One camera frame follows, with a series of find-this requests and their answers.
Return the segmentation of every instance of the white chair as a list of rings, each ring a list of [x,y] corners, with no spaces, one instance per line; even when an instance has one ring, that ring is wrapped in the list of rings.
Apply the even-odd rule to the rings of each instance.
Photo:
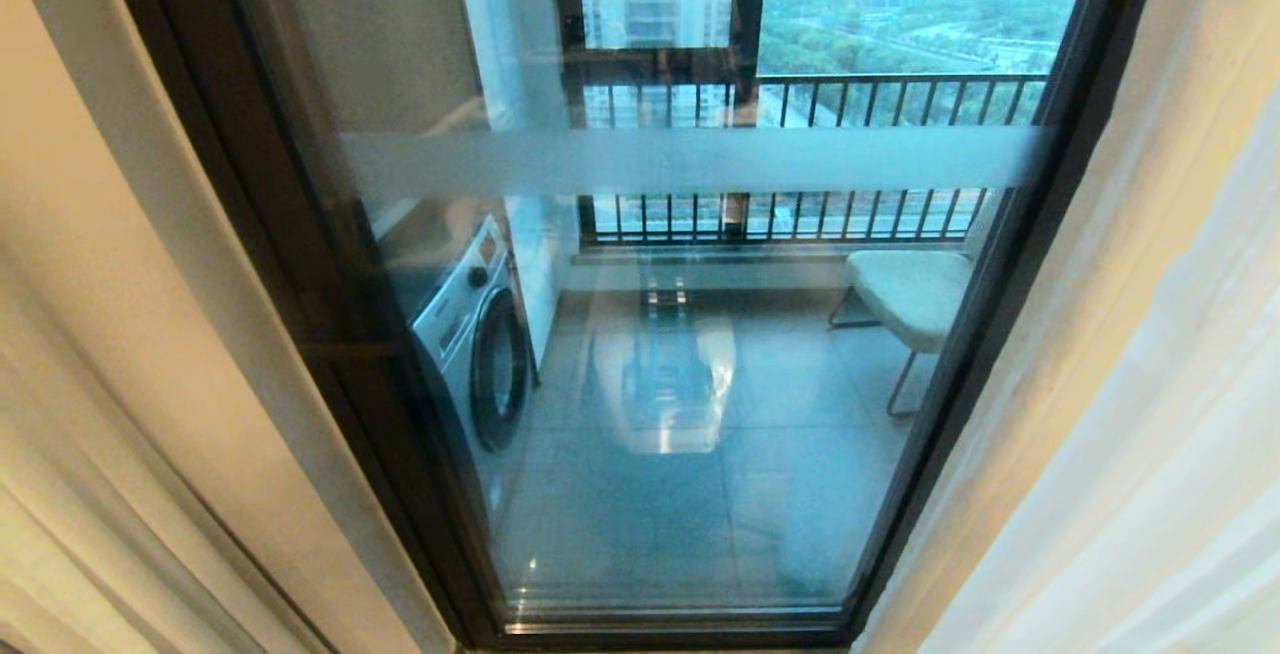
[[[850,285],[828,316],[828,324],[832,329],[884,325],[911,351],[886,406],[891,417],[915,413],[895,412],[893,404],[916,355],[937,355],[946,344],[995,221],[997,203],[995,198],[986,200],[969,225],[963,250],[861,250],[845,259]],[[836,321],[854,293],[874,320]]]

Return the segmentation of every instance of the window frame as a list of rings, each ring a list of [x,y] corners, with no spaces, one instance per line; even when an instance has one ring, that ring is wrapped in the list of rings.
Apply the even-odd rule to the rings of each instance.
[[[387,282],[339,266],[348,248],[370,243],[369,221],[361,211],[325,209],[307,184],[243,12],[233,0],[125,0],[219,200],[451,632],[467,649],[550,650],[847,646],[861,632],[1106,127],[1144,1],[1078,0],[1069,47],[1052,72],[1060,86],[1048,106],[1061,125],[1047,170],[1006,203],[1023,216],[988,248],[978,276],[982,284],[969,294],[979,306],[970,307],[966,299],[961,308],[956,344],[938,370],[950,384],[931,390],[925,410],[933,412],[932,421],[919,422],[908,443],[852,582],[846,616],[837,622],[756,618],[754,627],[746,618],[672,617],[669,627],[685,628],[636,631],[632,622],[616,621],[596,630],[568,626],[508,634],[490,608],[500,590],[484,566],[476,523],[458,504],[468,484],[458,467],[447,463],[442,448],[447,433],[433,431],[420,440],[406,429],[415,408],[428,410],[426,420],[442,420],[430,416],[435,384],[415,370],[403,328],[385,316],[393,311]],[[733,0],[733,8],[740,36],[731,40],[736,60],[730,70],[735,106],[741,106],[754,99],[763,0]],[[566,60],[570,54],[566,49]],[[579,61],[566,61],[566,70],[586,79],[622,61],[654,63],[653,51],[581,54]],[[708,67],[724,70],[719,49],[689,56],[690,72],[707,58]]]

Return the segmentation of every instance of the front-load washing machine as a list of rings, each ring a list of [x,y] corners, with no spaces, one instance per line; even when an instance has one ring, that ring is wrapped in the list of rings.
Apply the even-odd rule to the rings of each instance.
[[[412,325],[461,420],[490,531],[520,475],[531,379],[509,259],[497,221],[485,218]]]

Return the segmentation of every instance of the metal railing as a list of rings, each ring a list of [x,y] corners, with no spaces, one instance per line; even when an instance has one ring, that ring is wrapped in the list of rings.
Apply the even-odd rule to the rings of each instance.
[[[1047,76],[760,76],[755,125],[1038,124]],[[732,125],[730,84],[600,84],[589,127]],[[580,197],[584,247],[963,241],[991,189]]]

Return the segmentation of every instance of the window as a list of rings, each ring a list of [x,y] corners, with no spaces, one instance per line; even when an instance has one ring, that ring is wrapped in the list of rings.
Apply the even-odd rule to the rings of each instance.
[[[1142,3],[159,1],[129,0],[406,550],[511,650],[849,645]],[[792,40],[855,67],[769,69]],[[863,69],[974,42],[1007,69]]]

